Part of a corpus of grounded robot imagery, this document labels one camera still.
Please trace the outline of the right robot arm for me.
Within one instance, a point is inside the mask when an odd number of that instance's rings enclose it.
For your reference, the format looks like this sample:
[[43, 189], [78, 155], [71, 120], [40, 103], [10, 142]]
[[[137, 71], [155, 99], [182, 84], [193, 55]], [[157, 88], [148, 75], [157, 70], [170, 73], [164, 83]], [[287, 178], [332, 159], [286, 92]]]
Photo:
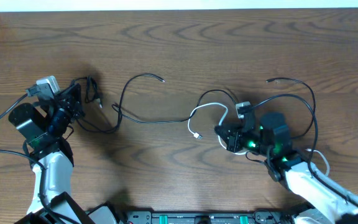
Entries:
[[322, 173], [309, 160], [311, 151], [293, 148], [281, 113], [263, 115], [258, 128], [251, 116], [244, 124], [219, 124], [214, 131], [229, 152], [264, 156], [271, 178], [308, 202], [288, 217], [289, 223], [358, 223], [358, 195]]

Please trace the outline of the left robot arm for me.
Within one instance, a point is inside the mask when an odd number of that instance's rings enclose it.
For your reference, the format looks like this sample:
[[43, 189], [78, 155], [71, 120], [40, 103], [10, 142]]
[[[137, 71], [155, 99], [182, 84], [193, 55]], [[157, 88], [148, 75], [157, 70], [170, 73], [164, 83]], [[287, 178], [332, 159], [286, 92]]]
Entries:
[[9, 122], [20, 132], [24, 156], [35, 174], [31, 205], [19, 223], [92, 223], [92, 219], [71, 197], [73, 151], [64, 134], [75, 119], [83, 116], [81, 87], [64, 90], [51, 83], [36, 84], [11, 107]]

